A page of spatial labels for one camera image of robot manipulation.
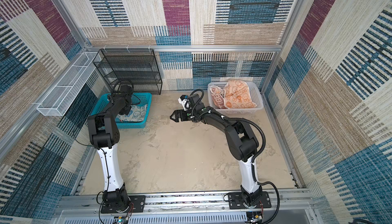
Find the blue plastic basket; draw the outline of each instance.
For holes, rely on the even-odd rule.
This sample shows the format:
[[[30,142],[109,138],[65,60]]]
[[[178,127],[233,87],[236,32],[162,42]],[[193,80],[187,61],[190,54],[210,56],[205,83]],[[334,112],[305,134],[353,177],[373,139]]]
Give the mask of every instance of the blue plastic basket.
[[[94,110],[91,112],[91,114],[97,114],[102,109],[106,107],[106,105],[109,103],[107,100],[107,95],[110,93],[103,94],[97,104],[95,105]],[[137,122],[137,123],[132,123],[132,122],[121,122],[120,119],[116,118],[116,125],[119,129],[139,129],[139,128],[144,128],[146,126],[146,121],[147,121],[147,116],[150,111],[150,106],[151,106],[151,99],[152,95],[151,93],[134,93],[132,96],[132,103],[138,103],[139,99],[137,99],[135,96],[137,96],[140,99],[140,105],[145,105],[147,104],[147,110],[146,110],[146,115],[144,117],[144,120],[142,122]]]

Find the marble-patterned surface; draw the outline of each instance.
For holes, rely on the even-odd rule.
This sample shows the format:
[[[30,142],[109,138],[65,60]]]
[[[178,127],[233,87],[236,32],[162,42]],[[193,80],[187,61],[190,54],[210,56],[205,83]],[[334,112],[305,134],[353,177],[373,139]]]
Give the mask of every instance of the marble-patterned surface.
[[[181,94],[153,95],[146,127],[120,130],[118,161],[129,193],[239,189],[241,173],[224,133],[203,123],[169,119],[173,110],[181,108]],[[206,96],[203,102],[208,104]],[[267,139],[264,152],[256,160],[259,181],[272,181],[278,188],[294,187],[266,111],[243,117],[257,123]],[[81,194],[97,194],[103,187],[102,166],[96,154]]]

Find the black mesh organizer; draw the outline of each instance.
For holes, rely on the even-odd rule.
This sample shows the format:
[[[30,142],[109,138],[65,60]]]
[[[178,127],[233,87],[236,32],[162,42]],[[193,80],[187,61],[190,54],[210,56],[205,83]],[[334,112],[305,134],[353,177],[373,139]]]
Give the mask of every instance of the black mesh organizer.
[[[94,65],[113,87],[118,79],[130,79],[135,92],[161,94],[162,78],[154,50],[150,49],[101,49]]]

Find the black mounting plate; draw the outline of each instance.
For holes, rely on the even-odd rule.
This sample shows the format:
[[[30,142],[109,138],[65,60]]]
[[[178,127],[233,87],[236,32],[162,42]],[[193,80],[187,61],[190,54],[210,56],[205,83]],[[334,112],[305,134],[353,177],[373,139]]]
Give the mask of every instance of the black mounting plate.
[[[141,213],[144,210],[144,203],[146,196],[144,195],[132,195],[128,196],[130,201],[133,203],[133,213]],[[101,214],[113,214],[118,213],[116,210],[119,210],[120,206],[114,206],[112,208],[106,206],[105,204],[102,205]]]
[[[228,193],[227,196],[228,196],[228,205],[231,210],[247,209],[247,207],[244,205],[244,201],[242,200],[241,192]],[[264,209],[272,207],[271,200],[268,196],[268,192],[263,192],[258,200],[262,202]],[[256,208],[261,208],[260,203],[257,204]]]

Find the wire mesh rack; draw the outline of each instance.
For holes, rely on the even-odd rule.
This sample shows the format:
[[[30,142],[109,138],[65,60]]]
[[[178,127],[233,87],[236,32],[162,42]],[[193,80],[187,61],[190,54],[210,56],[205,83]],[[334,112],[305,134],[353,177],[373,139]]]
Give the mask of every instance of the wire mesh rack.
[[[37,110],[44,116],[64,116],[92,72],[96,52],[84,52],[42,100]]]
[[[150,49],[101,49],[94,65],[113,88],[119,79],[129,79],[135,92],[161,94],[162,78],[154,50]]]

